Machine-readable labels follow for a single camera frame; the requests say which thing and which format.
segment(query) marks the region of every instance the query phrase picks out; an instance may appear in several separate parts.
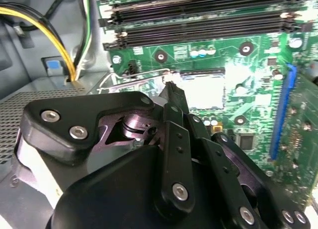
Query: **silver screw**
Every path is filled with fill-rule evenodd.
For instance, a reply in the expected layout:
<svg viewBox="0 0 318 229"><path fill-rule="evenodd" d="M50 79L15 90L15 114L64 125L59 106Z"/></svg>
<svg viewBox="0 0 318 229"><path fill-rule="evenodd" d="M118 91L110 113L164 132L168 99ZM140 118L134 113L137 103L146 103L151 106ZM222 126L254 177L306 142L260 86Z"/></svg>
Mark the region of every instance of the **silver screw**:
<svg viewBox="0 0 318 229"><path fill-rule="evenodd" d="M178 108L176 108L175 106L172 106L171 109L174 110L175 112L178 112Z"/></svg>
<svg viewBox="0 0 318 229"><path fill-rule="evenodd" d="M113 57L113 63L114 63L114 64L120 64L120 63L121 63L121 57L118 56L118 55L115 55L115 56Z"/></svg>
<svg viewBox="0 0 318 229"><path fill-rule="evenodd" d="M56 111L47 110L41 113L41 118L43 121L57 122L60 119L60 115Z"/></svg>
<svg viewBox="0 0 318 229"><path fill-rule="evenodd" d="M249 46L245 46L243 49L244 53L248 53L250 51L250 47Z"/></svg>
<svg viewBox="0 0 318 229"><path fill-rule="evenodd" d="M200 122L200 119L199 119L197 116L193 116L193 120L194 120L195 122Z"/></svg>
<svg viewBox="0 0 318 229"><path fill-rule="evenodd" d="M304 216L303 216L300 212L295 211L295 215L296 215L297 219L298 219L301 223L303 223L303 224L306 223L306 219L304 218Z"/></svg>
<svg viewBox="0 0 318 229"><path fill-rule="evenodd" d="M289 223L293 224L294 223L294 219L292 218L292 216L290 215L289 212L283 210L282 211L284 218L286 219L286 221L288 221Z"/></svg>
<svg viewBox="0 0 318 229"><path fill-rule="evenodd" d="M141 98L141 101L142 101L143 103L145 103L145 104L150 104L150 103L151 103L151 101L150 101L148 98L146 98L145 96L143 96L143 97Z"/></svg>
<svg viewBox="0 0 318 229"><path fill-rule="evenodd" d="M18 186L18 184L19 184L19 179L18 179L15 175L13 175L13 176L10 178L10 187L11 187L11 188L15 188L15 187Z"/></svg>
<svg viewBox="0 0 318 229"><path fill-rule="evenodd" d="M88 132L83 126L73 126L70 128L70 135L76 140L84 140L87 138Z"/></svg>
<svg viewBox="0 0 318 229"><path fill-rule="evenodd" d="M188 191L183 185L175 183L172 186L172 191L175 197L180 201L185 201L188 199Z"/></svg>
<svg viewBox="0 0 318 229"><path fill-rule="evenodd" d="M223 135L221 135L221 139L222 139L223 141L225 141L225 142L228 141L228 138L227 138L226 136L223 136Z"/></svg>
<svg viewBox="0 0 318 229"><path fill-rule="evenodd" d="M253 214L247 209L246 207L241 207L239 209L239 213L241 217L246 221L249 225L253 225L255 222L255 219L253 217Z"/></svg>
<svg viewBox="0 0 318 229"><path fill-rule="evenodd" d="M271 170L268 170L265 172L265 174L268 176L268 177L272 177L274 175L274 172L271 171Z"/></svg>

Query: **metal mesh panel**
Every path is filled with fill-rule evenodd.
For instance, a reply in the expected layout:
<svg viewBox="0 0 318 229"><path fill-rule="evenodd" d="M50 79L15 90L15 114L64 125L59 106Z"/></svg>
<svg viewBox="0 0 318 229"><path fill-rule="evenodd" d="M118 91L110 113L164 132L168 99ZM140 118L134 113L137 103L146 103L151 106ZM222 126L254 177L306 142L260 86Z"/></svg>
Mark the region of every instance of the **metal mesh panel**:
<svg viewBox="0 0 318 229"><path fill-rule="evenodd" d="M15 139L25 105L31 101L76 96L85 88L54 91L20 92L0 104L0 164L7 162L12 155Z"/></svg>

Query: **blue pcie slot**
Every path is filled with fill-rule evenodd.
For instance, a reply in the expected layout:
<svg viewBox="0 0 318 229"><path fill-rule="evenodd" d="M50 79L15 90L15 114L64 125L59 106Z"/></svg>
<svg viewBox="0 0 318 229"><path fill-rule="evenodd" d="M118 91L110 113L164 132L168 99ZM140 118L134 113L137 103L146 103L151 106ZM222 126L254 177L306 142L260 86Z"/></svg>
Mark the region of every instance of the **blue pcie slot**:
<svg viewBox="0 0 318 229"><path fill-rule="evenodd" d="M294 65L287 64L287 67L289 67L290 70L283 83L283 89L282 89L281 97L279 100L279 105L278 105L278 110L277 110L274 130L273 130L273 137L272 137L270 151L269 151L272 160L275 160L278 154L279 142L280 142L284 120L286 116L289 95L295 86L295 80L296 80L296 74L297 74L297 68Z"/></svg>

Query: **white wire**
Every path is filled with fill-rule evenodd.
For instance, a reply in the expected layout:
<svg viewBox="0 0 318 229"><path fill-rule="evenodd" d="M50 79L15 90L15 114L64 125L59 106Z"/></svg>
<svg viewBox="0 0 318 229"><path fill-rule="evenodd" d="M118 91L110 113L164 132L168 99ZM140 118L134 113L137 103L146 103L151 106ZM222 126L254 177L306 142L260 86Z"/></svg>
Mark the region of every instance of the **white wire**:
<svg viewBox="0 0 318 229"><path fill-rule="evenodd" d="M87 15L88 8L89 8L88 2L89 2L89 0L83 0L83 5L84 5L84 10L85 10L85 13L86 13L86 17L90 18L90 16ZM77 81L79 79L79 77L80 77L80 73L81 73L81 70L82 70L82 65L83 65L85 57L86 57L86 55L88 53L88 50L89 50L89 47L90 47L90 44L91 44L91 40L92 40L92 34L91 34L91 30L90 30L90 36L89 36L89 40L88 40L88 45L87 45L86 49L84 49L83 54L82 54L82 56L81 56L81 58L79 60L79 64L78 64L78 66L76 68L75 81Z"/></svg>
<svg viewBox="0 0 318 229"><path fill-rule="evenodd" d="M91 39L92 39L92 35L90 34L87 48L84 50L83 55L80 58L79 65L78 65L78 67L76 69L75 81L77 81L79 79L79 77L80 77L80 73L81 73L81 70L82 70L82 65L83 65L83 62L85 60L85 56L88 53L88 50L89 50L89 47L90 47L90 44L91 44Z"/></svg>

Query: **mounting hole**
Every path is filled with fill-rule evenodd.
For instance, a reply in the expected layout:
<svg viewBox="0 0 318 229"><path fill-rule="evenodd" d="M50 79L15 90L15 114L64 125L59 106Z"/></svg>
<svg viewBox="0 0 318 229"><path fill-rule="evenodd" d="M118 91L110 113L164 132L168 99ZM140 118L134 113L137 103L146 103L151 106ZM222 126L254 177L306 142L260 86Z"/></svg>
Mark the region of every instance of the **mounting hole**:
<svg viewBox="0 0 318 229"><path fill-rule="evenodd" d="M179 153L183 153L183 148L181 148L180 146L178 146L178 147L177 147L177 151L178 151Z"/></svg>
<svg viewBox="0 0 318 229"><path fill-rule="evenodd" d="M225 173L229 173L229 170L228 170L228 168L226 168L226 167L223 167L223 171L224 171Z"/></svg>
<svg viewBox="0 0 318 229"><path fill-rule="evenodd" d="M148 134L149 135L154 135L155 133L157 133L158 129L157 127L151 127L149 130L148 130Z"/></svg>

